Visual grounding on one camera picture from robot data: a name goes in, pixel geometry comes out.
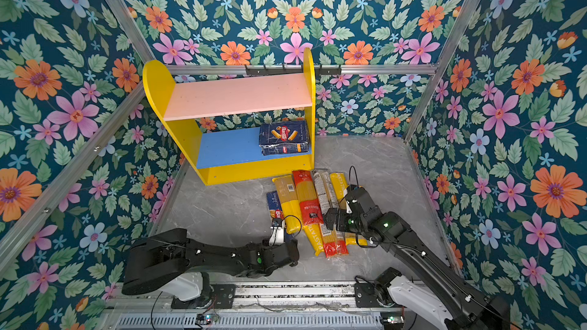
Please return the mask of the blue Barilla rigatoni bag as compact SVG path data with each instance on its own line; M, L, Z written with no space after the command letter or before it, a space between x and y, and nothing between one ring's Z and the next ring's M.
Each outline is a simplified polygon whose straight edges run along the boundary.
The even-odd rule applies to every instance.
M263 124L259 147L264 156L303 154L310 151L310 135L305 120Z

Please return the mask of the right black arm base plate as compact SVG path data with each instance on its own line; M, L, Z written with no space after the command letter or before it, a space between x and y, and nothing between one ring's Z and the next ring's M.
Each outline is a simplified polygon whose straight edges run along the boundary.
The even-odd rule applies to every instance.
M356 278L354 291L358 308L391 308L396 305L384 288L374 282Z

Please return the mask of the blue Barilla spaghetti box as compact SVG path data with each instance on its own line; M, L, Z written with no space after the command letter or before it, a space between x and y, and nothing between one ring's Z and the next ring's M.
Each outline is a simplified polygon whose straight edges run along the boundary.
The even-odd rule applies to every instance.
M278 197L278 192L267 192L266 198L268 202L268 210L271 216L271 226L275 228L284 227L284 212L281 208L281 203Z

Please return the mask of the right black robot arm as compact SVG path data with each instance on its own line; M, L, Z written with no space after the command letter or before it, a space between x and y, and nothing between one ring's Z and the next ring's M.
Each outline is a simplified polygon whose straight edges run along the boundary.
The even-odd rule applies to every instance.
M497 296L486 296L437 257L411 226L395 212L382 212L369 193L356 187L345 194L345 208L324 212L328 229L368 240L401 261L422 281L417 286L393 268L373 287L379 301L391 301L438 329L509 329L510 306Z

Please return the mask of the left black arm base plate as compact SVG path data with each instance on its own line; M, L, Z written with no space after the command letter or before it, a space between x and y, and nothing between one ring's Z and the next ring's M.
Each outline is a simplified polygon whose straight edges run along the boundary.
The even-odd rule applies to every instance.
M174 298L171 303L173 310L228 310L235 299L236 285L212 284L196 299L180 301Z

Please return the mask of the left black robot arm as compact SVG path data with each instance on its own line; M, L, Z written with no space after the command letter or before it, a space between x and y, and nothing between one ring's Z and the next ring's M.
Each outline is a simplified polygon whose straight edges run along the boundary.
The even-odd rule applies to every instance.
M186 229L172 229L133 244L122 293L138 296L161 290L186 302L204 291L208 273L269 277L282 267L297 265L299 259L295 239L274 246L250 242L241 247L222 247L188 238Z

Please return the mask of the yellow spaghetti bag with barcode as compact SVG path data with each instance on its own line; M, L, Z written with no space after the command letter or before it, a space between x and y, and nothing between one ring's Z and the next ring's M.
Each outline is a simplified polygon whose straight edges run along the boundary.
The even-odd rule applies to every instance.
M275 177L272 182L275 185L281 209L285 216L286 232L289 235L294 235L303 227L294 179L292 175L287 175Z

